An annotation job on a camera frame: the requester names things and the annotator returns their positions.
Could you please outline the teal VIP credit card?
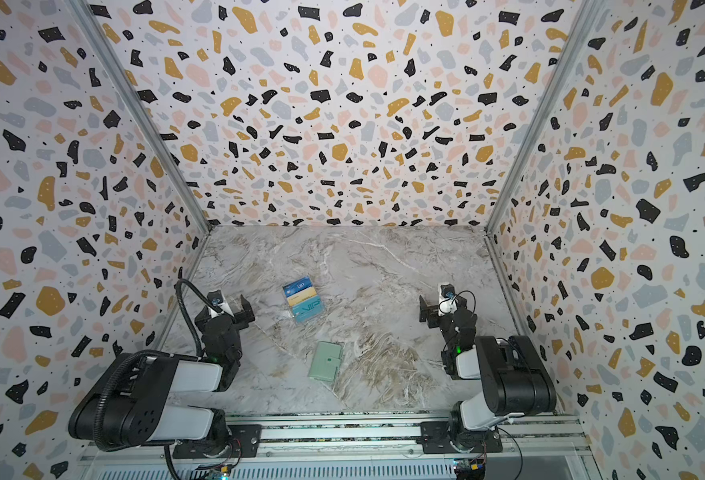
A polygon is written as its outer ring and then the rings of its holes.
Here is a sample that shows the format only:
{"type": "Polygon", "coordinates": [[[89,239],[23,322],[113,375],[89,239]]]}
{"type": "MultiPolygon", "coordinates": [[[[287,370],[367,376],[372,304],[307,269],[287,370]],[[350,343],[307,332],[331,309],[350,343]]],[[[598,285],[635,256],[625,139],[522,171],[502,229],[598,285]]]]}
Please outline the teal VIP credit card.
{"type": "Polygon", "coordinates": [[[322,299],[318,296],[292,306],[292,314],[294,314],[294,319],[296,319],[298,323],[315,318],[322,314],[322,312],[324,312],[324,303],[322,303],[322,299]]]}

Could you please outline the green card holder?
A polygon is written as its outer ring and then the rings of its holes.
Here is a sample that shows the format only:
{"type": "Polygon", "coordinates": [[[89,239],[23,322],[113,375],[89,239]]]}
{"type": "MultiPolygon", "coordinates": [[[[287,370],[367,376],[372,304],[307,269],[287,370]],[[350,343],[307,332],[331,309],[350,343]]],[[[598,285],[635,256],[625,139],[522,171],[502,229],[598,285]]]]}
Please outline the green card holder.
{"type": "Polygon", "coordinates": [[[332,383],[336,380],[338,370],[342,365],[342,345],[330,342],[320,342],[310,364],[308,377],[332,383]]]}

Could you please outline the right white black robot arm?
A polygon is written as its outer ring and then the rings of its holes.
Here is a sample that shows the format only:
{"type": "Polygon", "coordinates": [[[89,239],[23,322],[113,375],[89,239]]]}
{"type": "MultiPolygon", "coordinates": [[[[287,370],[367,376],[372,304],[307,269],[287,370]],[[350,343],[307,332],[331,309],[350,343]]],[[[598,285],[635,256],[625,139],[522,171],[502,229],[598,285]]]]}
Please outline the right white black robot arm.
{"type": "Polygon", "coordinates": [[[444,372],[454,380],[480,383],[479,393],[453,406],[448,421],[421,424],[427,453],[480,453],[498,440],[502,424],[556,410],[554,381],[532,340],[478,334],[477,306],[473,292],[450,283],[439,286],[436,304],[419,298],[419,321],[444,338],[444,372]]]}

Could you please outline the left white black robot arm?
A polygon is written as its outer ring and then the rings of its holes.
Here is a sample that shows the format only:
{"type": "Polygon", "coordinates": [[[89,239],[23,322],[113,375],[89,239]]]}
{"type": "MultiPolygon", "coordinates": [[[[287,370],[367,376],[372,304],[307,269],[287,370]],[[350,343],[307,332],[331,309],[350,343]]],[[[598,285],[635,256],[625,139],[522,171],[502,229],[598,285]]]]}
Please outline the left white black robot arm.
{"type": "Polygon", "coordinates": [[[214,458],[236,447],[224,411],[174,405],[170,398],[228,390],[240,370],[240,332],[255,319],[246,298],[230,306],[222,294],[210,292],[192,324],[202,355],[120,354],[72,412],[68,434],[104,452],[176,445],[214,458]]]}

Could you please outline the beige credit card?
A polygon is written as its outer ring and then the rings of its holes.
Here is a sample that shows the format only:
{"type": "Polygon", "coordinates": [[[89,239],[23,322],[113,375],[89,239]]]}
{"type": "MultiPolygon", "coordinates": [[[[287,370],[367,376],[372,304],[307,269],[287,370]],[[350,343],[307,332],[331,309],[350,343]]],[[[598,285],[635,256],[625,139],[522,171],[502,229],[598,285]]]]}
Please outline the beige credit card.
{"type": "Polygon", "coordinates": [[[292,296],[288,296],[286,300],[288,300],[288,304],[290,304],[290,306],[294,307],[302,302],[305,302],[306,300],[315,298],[316,296],[318,296],[318,294],[316,294],[316,289],[314,289],[314,287],[309,287],[296,292],[296,294],[292,296]]]}

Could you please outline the dark blue credit card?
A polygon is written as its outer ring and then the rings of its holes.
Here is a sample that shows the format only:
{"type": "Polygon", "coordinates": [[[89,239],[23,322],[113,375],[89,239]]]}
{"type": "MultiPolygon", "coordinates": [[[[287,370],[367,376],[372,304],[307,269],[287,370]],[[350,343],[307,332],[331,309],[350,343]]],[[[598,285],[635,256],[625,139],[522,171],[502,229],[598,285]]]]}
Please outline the dark blue credit card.
{"type": "Polygon", "coordinates": [[[282,286],[282,291],[284,291],[284,296],[286,296],[286,298],[289,298],[311,287],[312,280],[310,280],[310,277],[304,276],[299,280],[290,282],[289,284],[282,286]]]}

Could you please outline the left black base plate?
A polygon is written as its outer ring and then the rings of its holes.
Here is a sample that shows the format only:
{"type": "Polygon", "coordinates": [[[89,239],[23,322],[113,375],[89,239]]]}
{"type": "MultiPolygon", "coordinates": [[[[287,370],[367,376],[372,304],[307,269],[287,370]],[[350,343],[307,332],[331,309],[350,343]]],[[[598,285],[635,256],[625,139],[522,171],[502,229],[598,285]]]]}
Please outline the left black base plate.
{"type": "Polygon", "coordinates": [[[214,428],[202,440],[184,440],[174,446],[174,460],[224,462],[254,458],[258,453],[262,425],[236,424],[214,428]]]}

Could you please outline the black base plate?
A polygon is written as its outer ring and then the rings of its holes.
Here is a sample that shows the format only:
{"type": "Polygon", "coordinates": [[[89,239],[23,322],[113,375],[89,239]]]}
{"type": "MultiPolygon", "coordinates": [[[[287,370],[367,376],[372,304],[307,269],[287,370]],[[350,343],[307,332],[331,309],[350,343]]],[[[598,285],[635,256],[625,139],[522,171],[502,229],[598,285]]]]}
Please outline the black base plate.
{"type": "Polygon", "coordinates": [[[420,424],[417,442],[424,454],[501,453],[503,444],[493,430],[466,430],[458,421],[426,421],[420,424]]]}
{"type": "Polygon", "coordinates": [[[214,428],[202,440],[184,440],[174,446],[174,460],[224,462],[254,458],[258,453],[262,425],[236,424],[214,428]]]}

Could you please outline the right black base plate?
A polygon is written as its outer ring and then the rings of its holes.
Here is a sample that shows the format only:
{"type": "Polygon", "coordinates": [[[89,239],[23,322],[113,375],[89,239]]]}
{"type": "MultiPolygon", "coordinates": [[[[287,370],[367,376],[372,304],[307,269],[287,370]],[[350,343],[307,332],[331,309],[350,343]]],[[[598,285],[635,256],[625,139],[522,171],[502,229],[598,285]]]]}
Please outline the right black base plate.
{"type": "Polygon", "coordinates": [[[493,430],[466,430],[458,421],[426,421],[420,424],[417,442],[424,454],[501,453],[503,444],[493,430]]]}

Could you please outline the aluminium rail frame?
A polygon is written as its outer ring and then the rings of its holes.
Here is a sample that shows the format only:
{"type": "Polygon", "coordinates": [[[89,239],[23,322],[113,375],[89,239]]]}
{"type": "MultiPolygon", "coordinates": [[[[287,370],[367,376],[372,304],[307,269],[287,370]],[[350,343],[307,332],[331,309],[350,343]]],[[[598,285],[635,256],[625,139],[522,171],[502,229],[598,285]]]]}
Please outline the aluminium rail frame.
{"type": "Polygon", "coordinates": [[[88,446],[76,479],[599,479],[573,416],[525,417],[475,448],[449,438],[445,412],[236,415],[230,446],[208,458],[190,446],[104,453],[88,446]]]}

